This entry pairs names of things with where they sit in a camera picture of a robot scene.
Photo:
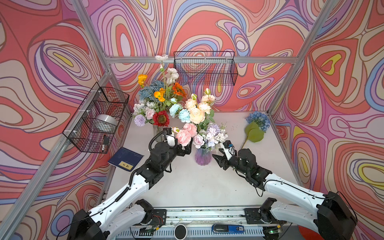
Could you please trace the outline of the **white poppy stem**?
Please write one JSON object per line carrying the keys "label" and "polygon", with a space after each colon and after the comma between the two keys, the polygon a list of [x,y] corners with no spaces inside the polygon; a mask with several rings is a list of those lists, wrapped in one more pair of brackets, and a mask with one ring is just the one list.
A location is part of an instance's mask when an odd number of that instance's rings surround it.
{"label": "white poppy stem", "polygon": [[175,68],[165,67],[166,61],[169,59],[168,55],[156,55],[155,59],[160,62],[160,72],[163,74],[165,87],[172,86],[178,79],[179,73]]}

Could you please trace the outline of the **orange poppy stem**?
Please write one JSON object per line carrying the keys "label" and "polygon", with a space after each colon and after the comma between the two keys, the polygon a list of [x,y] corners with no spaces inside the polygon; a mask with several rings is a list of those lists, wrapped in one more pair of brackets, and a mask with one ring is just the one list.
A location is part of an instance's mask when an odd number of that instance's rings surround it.
{"label": "orange poppy stem", "polygon": [[141,90],[139,90],[139,103],[143,104],[147,101],[165,102],[165,83],[163,81],[153,80],[150,85],[147,85],[147,78],[147,75],[138,76],[138,83],[141,87]]}

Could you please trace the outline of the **red flower with leaf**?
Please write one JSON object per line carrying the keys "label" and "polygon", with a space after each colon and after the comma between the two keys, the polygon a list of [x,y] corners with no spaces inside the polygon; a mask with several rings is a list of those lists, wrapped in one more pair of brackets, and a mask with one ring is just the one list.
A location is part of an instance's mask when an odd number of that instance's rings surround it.
{"label": "red flower with leaf", "polygon": [[155,112],[153,121],[153,125],[158,127],[168,127],[170,124],[169,115],[166,111]]}

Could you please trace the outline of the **lilac mixed flower bunch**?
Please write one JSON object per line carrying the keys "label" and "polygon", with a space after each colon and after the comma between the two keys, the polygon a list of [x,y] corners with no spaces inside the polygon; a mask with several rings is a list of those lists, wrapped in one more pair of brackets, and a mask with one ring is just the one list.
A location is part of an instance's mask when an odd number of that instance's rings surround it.
{"label": "lilac mixed flower bunch", "polygon": [[228,138],[226,126],[209,123],[197,128],[197,134],[192,138],[192,143],[197,149],[212,151],[217,145],[225,142]]}

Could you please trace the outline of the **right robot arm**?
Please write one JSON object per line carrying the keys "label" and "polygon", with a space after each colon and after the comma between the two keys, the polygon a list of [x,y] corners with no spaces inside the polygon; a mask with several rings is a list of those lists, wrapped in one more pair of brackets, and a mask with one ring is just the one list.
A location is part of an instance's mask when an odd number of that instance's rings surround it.
{"label": "right robot arm", "polygon": [[249,149],[236,151],[222,146],[220,155],[213,155],[220,168],[232,168],[256,190],[280,196],[292,205],[268,198],[260,208],[261,221],[291,222],[318,233],[324,240],[349,240],[357,226],[355,212],[340,192],[323,194],[293,184],[257,164]]}

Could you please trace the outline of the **peach rose stem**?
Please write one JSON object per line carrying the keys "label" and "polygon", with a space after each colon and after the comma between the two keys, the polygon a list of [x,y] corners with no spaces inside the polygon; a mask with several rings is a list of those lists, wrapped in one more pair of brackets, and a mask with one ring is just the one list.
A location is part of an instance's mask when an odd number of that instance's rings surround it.
{"label": "peach rose stem", "polygon": [[185,102],[185,108],[190,112],[190,121],[196,125],[202,123],[205,119],[205,112],[198,108],[197,95],[192,94]]}

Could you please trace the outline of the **light blue rose stem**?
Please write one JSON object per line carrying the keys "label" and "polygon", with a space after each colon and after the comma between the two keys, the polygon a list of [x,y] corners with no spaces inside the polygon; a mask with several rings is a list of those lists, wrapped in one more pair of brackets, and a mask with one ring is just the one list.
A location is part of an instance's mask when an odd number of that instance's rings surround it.
{"label": "light blue rose stem", "polygon": [[172,118],[178,118],[182,123],[191,123],[190,111],[184,108],[176,98],[171,98],[169,113]]}

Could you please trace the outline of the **orange sunflower stem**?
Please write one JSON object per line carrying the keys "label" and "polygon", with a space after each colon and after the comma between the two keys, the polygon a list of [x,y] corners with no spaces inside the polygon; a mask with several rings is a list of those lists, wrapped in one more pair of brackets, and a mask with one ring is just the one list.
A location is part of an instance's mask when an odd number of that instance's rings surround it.
{"label": "orange sunflower stem", "polygon": [[186,94],[185,90],[183,89],[183,87],[179,83],[177,83],[177,82],[175,82],[173,84],[172,91],[173,91],[173,96],[175,96],[175,97],[177,96],[177,97],[184,98],[184,97],[187,96],[187,94]]}

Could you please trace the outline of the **blue hydrangea stem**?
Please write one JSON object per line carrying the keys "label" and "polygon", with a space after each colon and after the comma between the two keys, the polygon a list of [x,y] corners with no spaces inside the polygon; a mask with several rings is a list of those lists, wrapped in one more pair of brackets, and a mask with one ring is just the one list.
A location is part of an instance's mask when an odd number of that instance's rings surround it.
{"label": "blue hydrangea stem", "polygon": [[250,113],[246,117],[247,126],[245,127],[245,140],[242,145],[244,148],[247,142],[257,143],[263,140],[265,133],[271,126],[268,116],[261,112]]}

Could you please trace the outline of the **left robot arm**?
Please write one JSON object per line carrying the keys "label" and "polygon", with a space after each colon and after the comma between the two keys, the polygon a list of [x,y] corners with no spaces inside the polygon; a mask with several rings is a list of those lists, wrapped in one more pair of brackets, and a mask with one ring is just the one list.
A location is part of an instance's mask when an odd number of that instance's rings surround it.
{"label": "left robot arm", "polygon": [[192,151],[192,142],[179,142],[171,128],[164,128],[160,134],[166,139],[156,144],[151,139],[149,158],[131,173],[125,186],[91,210],[80,210],[74,215],[68,226],[69,240],[112,240],[129,227],[151,223],[153,206],[138,198],[165,173],[171,173],[171,164],[176,157],[189,155]]}

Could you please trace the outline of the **purple blue glass vase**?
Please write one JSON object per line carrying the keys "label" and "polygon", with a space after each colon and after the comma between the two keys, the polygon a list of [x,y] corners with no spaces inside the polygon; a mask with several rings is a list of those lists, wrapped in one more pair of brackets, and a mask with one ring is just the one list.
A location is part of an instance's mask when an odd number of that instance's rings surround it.
{"label": "purple blue glass vase", "polygon": [[209,149],[197,149],[195,153],[195,162],[200,166],[206,166],[212,161],[212,154]]}

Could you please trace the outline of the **pink peony stem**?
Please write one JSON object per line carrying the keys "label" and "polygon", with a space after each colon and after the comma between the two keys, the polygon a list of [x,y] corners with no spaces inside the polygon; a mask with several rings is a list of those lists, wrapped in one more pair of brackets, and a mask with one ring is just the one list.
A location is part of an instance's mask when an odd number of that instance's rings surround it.
{"label": "pink peony stem", "polygon": [[186,123],[182,129],[174,127],[172,128],[172,131],[176,134],[178,143],[185,147],[197,135],[197,126],[195,124]]}

